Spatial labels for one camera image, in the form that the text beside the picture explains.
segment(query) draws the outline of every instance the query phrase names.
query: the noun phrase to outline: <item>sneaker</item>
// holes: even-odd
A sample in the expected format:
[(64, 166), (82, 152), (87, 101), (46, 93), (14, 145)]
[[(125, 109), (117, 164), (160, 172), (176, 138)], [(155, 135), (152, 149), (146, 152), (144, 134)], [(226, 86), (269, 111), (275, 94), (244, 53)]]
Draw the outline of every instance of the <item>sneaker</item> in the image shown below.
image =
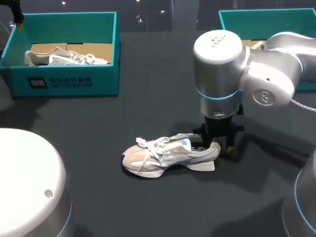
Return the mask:
[(95, 58), (92, 54), (82, 55), (60, 47), (49, 53), (34, 53), (28, 50), (25, 52), (24, 61), (26, 66), (110, 64), (104, 59)]
[(202, 138), (190, 133), (149, 142), (136, 138), (136, 142), (137, 145), (123, 153), (122, 164), (129, 172), (146, 178), (158, 178), (175, 164), (195, 171), (213, 171), (214, 160), (221, 150), (217, 142), (212, 142), (208, 149), (193, 146), (201, 144)]

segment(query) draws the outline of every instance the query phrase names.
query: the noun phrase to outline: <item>cable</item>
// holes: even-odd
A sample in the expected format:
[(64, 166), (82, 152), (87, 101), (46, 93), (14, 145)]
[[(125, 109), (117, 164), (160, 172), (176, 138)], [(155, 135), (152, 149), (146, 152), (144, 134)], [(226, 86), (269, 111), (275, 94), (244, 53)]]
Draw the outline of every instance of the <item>cable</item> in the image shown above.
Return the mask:
[(291, 102), (292, 102), (294, 105), (297, 105), (298, 107), (301, 107), (301, 108), (303, 108), (303, 109), (305, 109), (305, 110), (309, 110), (309, 111), (311, 111), (311, 112), (316, 112), (316, 109), (314, 109), (314, 108), (312, 108), (312, 107), (309, 107), (309, 106), (306, 106), (306, 105), (303, 105), (303, 104), (301, 104), (301, 103), (299, 103), (299, 102), (297, 102), (297, 101), (295, 101), (295, 100), (293, 100), (293, 99), (291, 99)]

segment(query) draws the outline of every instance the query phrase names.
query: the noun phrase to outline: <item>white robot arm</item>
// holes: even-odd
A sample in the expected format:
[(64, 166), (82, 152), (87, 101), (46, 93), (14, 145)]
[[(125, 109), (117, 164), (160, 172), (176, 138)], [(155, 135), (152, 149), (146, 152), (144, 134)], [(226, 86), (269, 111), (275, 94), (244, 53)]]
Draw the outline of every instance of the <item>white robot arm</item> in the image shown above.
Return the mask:
[(280, 47), (265, 51), (243, 47), (235, 33), (225, 30), (207, 32), (196, 40), (194, 66), (202, 113), (213, 119), (236, 112), (240, 92), (260, 106), (288, 104), (303, 71), (295, 53)]
[(241, 95), (265, 108), (284, 106), (300, 80), (312, 81), (315, 68), (316, 39), (279, 33), (257, 50), (230, 31), (201, 35), (194, 44), (194, 71), (206, 123), (196, 133), (206, 143), (222, 136), (234, 143), (239, 130), (232, 115), (240, 111)]

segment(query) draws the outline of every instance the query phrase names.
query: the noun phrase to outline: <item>teal box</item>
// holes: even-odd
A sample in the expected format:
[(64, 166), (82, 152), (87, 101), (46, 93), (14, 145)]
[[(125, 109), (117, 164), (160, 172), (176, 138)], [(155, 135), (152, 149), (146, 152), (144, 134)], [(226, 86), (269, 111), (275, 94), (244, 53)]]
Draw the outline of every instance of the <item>teal box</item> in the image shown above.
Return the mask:
[[(313, 8), (220, 10), (218, 14), (219, 28), (236, 33), (242, 40), (267, 40), (285, 31), (316, 38)], [(296, 90), (316, 91), (316, 83), (300, 82)]]
[[(0, 60), (12, 96), (102, 96), (119, 91), (120, 41), (116, 12), (24, 14)], [(33, 43), (111, 43), (111, 64), (25, 66)]]

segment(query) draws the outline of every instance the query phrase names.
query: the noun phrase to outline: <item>black cloth surface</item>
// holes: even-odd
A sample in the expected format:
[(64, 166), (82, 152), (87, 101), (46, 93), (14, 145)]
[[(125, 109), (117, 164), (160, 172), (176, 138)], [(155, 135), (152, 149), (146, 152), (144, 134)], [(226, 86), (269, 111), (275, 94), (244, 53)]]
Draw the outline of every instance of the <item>black cloth surface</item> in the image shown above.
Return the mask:
[[(121, 34), (118, 97), (11, 100), (2, 84), (0, 126), (44, 137), (64, 161), (76, 237), (285, 236), (283, 198), (316, 147), (316, 115), (295, 105), (267, 111), (245, 101), (236, 118), (246, 129), (241, 160), (219, 158), (214, 172), (176, 167), (147, 180), (121, 168), (136, 137), (191, 132), (204, 122), (192, 64), (201, 34)], [(295, 98), (312, 106), (316, 95)]]

